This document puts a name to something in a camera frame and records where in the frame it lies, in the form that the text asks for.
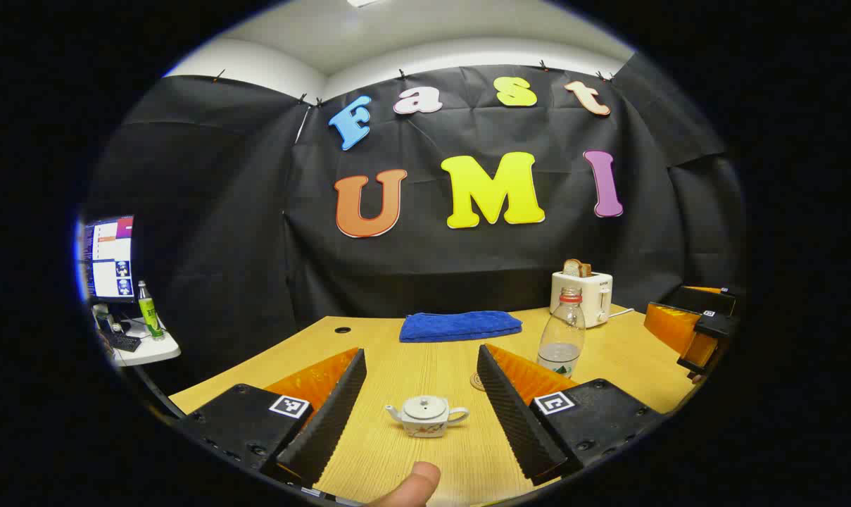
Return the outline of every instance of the white teapot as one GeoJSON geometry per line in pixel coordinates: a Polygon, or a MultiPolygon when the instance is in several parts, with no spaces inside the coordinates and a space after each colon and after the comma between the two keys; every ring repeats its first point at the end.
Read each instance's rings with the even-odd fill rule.
{"type": "Polygon", "coordinates": [[[447,398],[437,396],[416,396],[409,398],[403,404],[403,412],[394,410],[393,405],[384,405],[393,420],[403,424],[403,429],[410,437],[425,437],[434,439],[442,437],[444,430],[451,424],[469,417],[469,410],[463,407],[450,408],[447,398]],[[462,417],[450,419],[451,414],[463,414],[462,417]]]}

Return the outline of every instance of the blue towel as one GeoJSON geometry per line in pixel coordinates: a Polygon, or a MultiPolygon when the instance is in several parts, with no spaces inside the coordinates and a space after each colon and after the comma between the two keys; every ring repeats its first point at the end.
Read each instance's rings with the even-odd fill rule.
{"type": "Polygon", "coordinates": [[[400,328],[406,343],[453,342],[502,337],[522,331],[522,321],[505,311],[470,311],[453,315],[417,313],[409,315],[400,328]]]}

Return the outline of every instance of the computer screen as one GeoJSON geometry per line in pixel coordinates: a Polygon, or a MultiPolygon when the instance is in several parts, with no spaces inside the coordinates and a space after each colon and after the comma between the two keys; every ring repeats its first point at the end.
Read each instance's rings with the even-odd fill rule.
{"type": "Polygon", "coordinates": [[[114,216],[84,225],[87,295],[97,301],[133,302],[137,282],[132,266],[134,216],[114,216]]]}

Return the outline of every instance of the yellow letter m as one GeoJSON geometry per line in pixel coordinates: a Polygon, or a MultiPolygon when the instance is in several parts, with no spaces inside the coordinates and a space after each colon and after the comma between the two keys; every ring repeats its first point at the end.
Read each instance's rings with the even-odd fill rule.
{"type": "Polygon", "coordinates": [[[503,155],[493,180],[476,160],[469,156],[450,157],[441,169],[450,173],[453,190],[453,215],[448,216],[451,229],[476,227],[479,215],[472,212],[472,200],[491,224],[497,222],[503,200],[509,196],[510,205],[503,219],[508,224],[536,224],[544,221],[544,210],[538,207],[531,164],[535,158],[524,151],[503,155]]]}

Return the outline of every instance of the desk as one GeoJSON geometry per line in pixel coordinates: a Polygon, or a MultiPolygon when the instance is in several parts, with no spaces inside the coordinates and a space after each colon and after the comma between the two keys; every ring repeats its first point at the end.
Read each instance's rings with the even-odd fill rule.
{"type": "MultiPolygon", "coordinates": [[[[613,305],[612,312],[623,308],[613,305]]],[[[535,357],[547,308],[511,312],[522,333],[445,343],[400,343],[402,318],[326,317],[282,343],[171,396],[190,413],[239,382],[265,388],[282,377],[354,346],[366,350],[367,377],[317,489],[356,501],[371,501],[396,487],[415,461],[441,469],[429,506],[473,505],[535,489],[522,476],[503,429],[484,392],[469,383],[480,344],[490,343],[535,357]],[[350,327],[345,334],[336,327],[350,327]],[[447,397],[470,417],[440,439],[413,439],[384,405],[400,406],[418,394],[447,397]]],[[[655,411],[673,410],[693,385],[679,354],[644,328],[636,311],[587,330],[585,350],[573,380],[605,378],[655,411]]]]}
{"type": "MultiPolygon", "coordinates": [[[[126,320],[125,322],[137,324],[134,327],[145,330],[143,318],[135,318],[134,320],[126,320]]],[[[141,337],[144,333],[132,328],[126,334],[129,337],[141,337]]],[[[162,340],[154,340],[153,337],[149,336],[149,333],[146,333],[146,336],[141,338],[141,346],[138,346],[134,352],[113,349],[113,353],[113,363],[116,366],[137,366],[181,356],[181,348],[178,347],[175,338],[171,334],[168,334],[168,331],[165,331],[162,340]]]]}

